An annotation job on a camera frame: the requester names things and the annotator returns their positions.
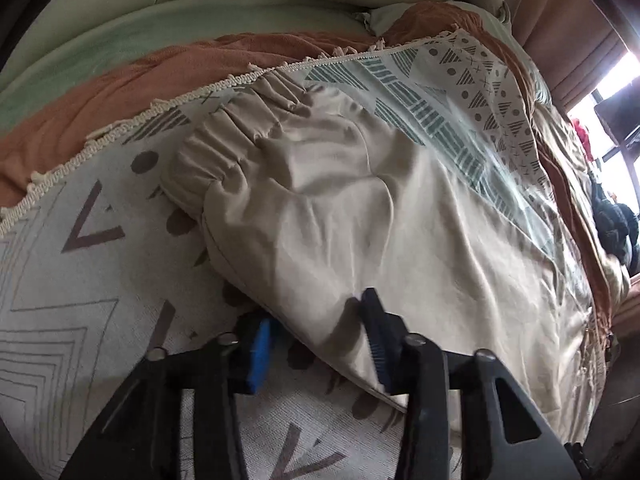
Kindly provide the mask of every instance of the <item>brown curtain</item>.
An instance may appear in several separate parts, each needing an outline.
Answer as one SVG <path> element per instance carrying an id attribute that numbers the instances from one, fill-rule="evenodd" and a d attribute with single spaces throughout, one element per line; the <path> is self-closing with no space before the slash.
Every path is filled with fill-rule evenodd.
<path id="1" fill-rule="evenodd" d="M 570 110 L 626 53 L 591 0 L 520 0 L 513 35 L 537 64 L 554 101 Z"/>

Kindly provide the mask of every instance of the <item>bed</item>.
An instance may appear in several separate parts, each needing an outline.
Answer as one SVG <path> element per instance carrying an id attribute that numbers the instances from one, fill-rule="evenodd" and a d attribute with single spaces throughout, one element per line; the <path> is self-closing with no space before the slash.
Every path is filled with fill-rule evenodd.
<path id="1" fill-rule="evenodd" d="M 382 393 L 344 304 L 369 285 L 447 350 L 494 350 L 561 440 L 584 439 L 628 276 L 599 244 L 574 131 L 497 20 L 427 0 L 117 0 L 101 13 L 76 1 L 53 0 L 0 73 L 0 417 L 37 474 L 60 475 L 147 349 L 197 348 L 260 305 L 287 330 L 264 388 L 240 400 L 250 477 L 390 478 L 405 400 Z M 368 33 L 363 12 L 402 1 L 420 2 Z M 47 27 L 64 12 L 76 19 L 56 36 Z M 248 195 L 212 192 L 213 181 L 233 180 L 215 176 L 228 170 L 221 156 L 244 160 L 234 149 L 248 126 L 227 119 L 251 122 L 260 115 L 248 110 L 265 104 L 281 119 L 269 103 L 285 94 L 311 103 L 310 116 L 328 109 L 318 124 L 373 125 L 351 151 L 347 134 L 332 137 L 327 159 L 316 146 L 322 171 L 305 173 L 295 193 L 309 202 L 329 179 L 338 203 L 339 176 L 360 167 L 366 148 L 398 184 L 388 192 L 393 221 L 364 174 L 351 175 L 363 187 L 342 216 L 314 206 L 333 245 L 293 239 L 308 223 L 299 214 L 270 224 L 298 206 L 268 214 L 282 199 L 250 172 L 239 187 L 262 197 L 252 215 Z M 332 107 L 356 112 L 336 118 Z M 223 123 L 235 128 L 226 147 L 206 140 Z M 277 160 L 300 178 L 314 164 L 292 155 L 299 139 L 287 135 Z M 256 174 L 276 167 L 247 160 Z M 351 162 L 329 170 L 329 160 Z M 380 229 L 388 239 L 376 252 Z M 424 250 L 409 259 L 415 246 Z M 362 270 L 371 261 L 384 270 Z M 455 478 L 454 399 L 450 410 Z M 185 479 L 190 411 L 187 394 Z"/>

